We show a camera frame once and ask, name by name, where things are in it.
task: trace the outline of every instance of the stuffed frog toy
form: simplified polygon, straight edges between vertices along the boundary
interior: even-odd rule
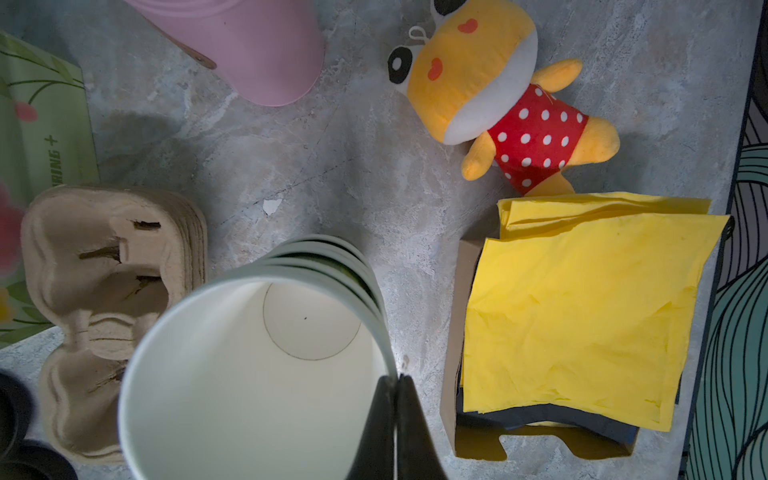
[[[510,0],[431,0],[436,31],[401,45],[389,80],[432,136],[446,145],[475,140],[462,162],[467,180],[496,160],[523,195],[572,194],[563,170],[604,162],[619,149],[616,128],[558,100],[581,72],[571,58],[535,71],[538,38]]]

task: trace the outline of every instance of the stack of yellow napkins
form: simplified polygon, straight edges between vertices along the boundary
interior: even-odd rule
[[[465,412],[551,403],[667,432],[727,216],[636,194],[498,204],[465,327]]]

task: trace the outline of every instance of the pink cup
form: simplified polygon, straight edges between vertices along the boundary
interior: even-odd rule
[[[125,0],[255,104],[292,103],[323,68],[311,0]]]

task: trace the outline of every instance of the yellow plush toy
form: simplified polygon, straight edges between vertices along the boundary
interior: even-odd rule
[[[538,38],[509,0],[432,0],[437,30],[424,45],[389,56],[389,80],[438,141],[476,139],[462,163],[467,180],[496,159],[521,194],[574,192],[562,171],[604,162],[619,149],[616,129],[556,99],[581,72],[571,58],[534,72]]]

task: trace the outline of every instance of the plush toy head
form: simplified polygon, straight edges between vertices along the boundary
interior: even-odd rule
[[[523,95],[536,64],[536,27],[509,0],[432,0],[437,31],[389,56],[389,80],[446,145],[477,138]]]

